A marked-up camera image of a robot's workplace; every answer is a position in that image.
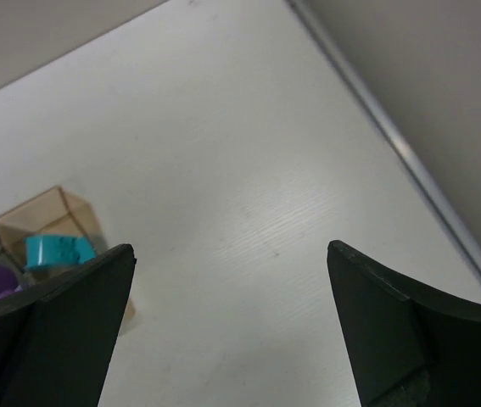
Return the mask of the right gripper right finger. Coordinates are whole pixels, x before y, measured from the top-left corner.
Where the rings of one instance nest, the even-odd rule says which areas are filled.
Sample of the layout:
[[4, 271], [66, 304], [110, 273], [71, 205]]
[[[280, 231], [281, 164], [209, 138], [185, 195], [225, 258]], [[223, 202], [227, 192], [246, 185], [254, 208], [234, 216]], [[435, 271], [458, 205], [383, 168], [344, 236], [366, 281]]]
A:
[[481, 406], [481, 304], [335, 240], [327, 268], [363, 406]]

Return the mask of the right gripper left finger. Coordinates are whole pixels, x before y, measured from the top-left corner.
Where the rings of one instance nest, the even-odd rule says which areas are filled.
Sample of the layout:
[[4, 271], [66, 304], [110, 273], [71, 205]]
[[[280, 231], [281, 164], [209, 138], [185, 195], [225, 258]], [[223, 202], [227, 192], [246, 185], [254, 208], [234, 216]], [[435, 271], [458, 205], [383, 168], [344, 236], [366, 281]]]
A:
[[136, 258], [130, 244], [0, 299], [0, 406], [96, 406]]

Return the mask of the teal curved lego brick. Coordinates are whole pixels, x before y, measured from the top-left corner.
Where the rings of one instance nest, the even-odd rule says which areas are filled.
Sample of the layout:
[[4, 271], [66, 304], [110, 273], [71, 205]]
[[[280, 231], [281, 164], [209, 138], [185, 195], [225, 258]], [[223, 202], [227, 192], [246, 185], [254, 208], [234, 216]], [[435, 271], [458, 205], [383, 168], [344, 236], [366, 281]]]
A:
[[24, 243], [27, 271], [77, 266], [96, 257], [86, 237], [43, 234], [27, 237]]

